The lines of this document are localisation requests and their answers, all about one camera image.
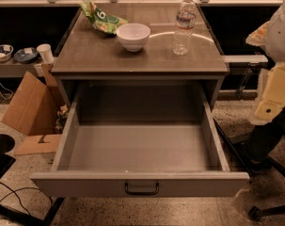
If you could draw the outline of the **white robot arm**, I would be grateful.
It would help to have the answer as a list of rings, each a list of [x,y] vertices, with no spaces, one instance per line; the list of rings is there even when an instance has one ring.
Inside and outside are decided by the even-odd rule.
[[[285,107],[285,0],[270,20],[249,34],[245,42],[261,47],[276,63],[269,72],[261,73],[261,92],[248,118],[254,125],[264,125]]]

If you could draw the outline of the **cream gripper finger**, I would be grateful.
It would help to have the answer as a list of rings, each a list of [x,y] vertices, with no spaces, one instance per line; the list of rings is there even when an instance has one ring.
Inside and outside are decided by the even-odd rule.
[[[285,107],[285,62],[260,73],[258,97],[251,108],[248,121],[254,125],[271,122]]]

